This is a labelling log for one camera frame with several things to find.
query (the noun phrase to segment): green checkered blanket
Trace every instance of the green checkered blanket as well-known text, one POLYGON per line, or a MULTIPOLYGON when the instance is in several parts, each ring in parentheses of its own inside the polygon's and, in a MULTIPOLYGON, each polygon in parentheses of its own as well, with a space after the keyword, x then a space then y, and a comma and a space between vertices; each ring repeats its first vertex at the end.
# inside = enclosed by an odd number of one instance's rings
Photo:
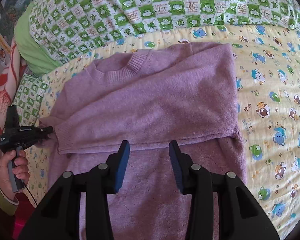
POLYGON ((64 64, 131 35, 203 25, 272 24, 300 31, 296 0, 34 0, 30 34, 64 64))
POLYGON ((17 106, 20 126, 34 125, 49 83, 24 74, 12 105, 17 106))

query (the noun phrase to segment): sweater collar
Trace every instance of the sweater collar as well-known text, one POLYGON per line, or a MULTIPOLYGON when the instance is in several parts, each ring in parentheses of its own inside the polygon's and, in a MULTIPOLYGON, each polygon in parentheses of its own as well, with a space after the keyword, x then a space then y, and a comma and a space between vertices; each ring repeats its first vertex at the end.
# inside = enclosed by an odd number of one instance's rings
POLYGON ((139 69, 146 60, 149 51, 149 49, 142 49, 132 53, 128 63, 119 70, 103 73, 100 70, 96 69, 96 74, 99 78, 103 79, 106 82, 115 82, 124 80, 126 78, 131 78, 136 73, 138 73, 139 69))

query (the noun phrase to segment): green and white quilt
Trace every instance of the green and white quilt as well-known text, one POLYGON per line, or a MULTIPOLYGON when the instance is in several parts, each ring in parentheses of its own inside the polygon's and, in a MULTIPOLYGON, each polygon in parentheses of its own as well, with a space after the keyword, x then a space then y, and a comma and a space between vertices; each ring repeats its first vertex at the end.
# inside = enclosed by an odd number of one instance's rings
POLYGON ((296 0, 34 0, 30 34, 64 64, 131 35, 203 25, 272 24, 300 31, 296 0))

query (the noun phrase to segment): pillow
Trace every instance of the pillow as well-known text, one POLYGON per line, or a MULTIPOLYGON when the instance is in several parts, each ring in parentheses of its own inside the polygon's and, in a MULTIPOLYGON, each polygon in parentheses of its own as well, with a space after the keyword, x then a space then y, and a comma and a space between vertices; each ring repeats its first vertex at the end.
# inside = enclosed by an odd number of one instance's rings
POLYGON ((12 105, 17 106, 20 126, 34 125, 49 82, 24 74, 12 105))

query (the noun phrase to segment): black handle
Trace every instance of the black handle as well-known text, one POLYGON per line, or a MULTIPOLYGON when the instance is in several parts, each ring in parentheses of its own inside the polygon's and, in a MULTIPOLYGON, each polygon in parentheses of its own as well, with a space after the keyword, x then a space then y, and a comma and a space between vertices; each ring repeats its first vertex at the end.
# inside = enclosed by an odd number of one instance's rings
POLYGON ((8 173, 9 173, 9 179, 12 187, 12 192, 15 193, 21 189, 23 189, 24 183, 23 179, 18 179, 15 174, 13 174, 12 169, 16 167, 14 161, 16 158, 19 157, 19 152, 22 150, 22 146, 17 147, 16 149, 16 156, 12 159, 12 161, 9 161, 8 163, 8 173))

